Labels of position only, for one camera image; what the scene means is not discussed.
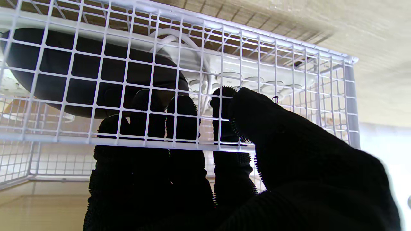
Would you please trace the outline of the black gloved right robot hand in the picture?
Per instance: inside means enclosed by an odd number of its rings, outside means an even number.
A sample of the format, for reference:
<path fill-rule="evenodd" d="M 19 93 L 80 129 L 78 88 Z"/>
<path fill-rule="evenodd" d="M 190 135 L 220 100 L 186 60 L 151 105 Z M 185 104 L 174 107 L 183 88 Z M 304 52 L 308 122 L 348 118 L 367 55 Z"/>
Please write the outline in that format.
<path fill-rule="evenodd" d="M 94 148 L 84 231 L 400 231 L 384 165 L 246 87 L 218 88 L 214 140 L 251 141 L 249 153 Z"/>

